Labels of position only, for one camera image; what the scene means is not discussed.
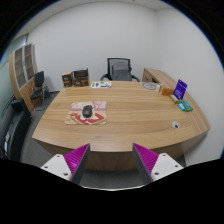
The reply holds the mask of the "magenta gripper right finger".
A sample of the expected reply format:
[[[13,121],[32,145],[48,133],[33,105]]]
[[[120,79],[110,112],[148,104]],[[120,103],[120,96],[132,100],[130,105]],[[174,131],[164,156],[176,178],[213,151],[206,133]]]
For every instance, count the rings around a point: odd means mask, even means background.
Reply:
[[[167,153],[157,154],[136,143],[132,146],[132,153],[144,185],[182,169]]]

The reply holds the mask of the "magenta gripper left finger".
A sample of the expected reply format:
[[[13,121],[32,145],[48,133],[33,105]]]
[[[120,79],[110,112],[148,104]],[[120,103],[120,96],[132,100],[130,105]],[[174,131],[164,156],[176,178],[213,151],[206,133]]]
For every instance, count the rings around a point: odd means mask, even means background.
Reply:
[[[90,145],[85,144],[72,150],[66,155],[56,154],[42,166],[42,169],[65,180],[79,184],[84,173],[89,154]]]

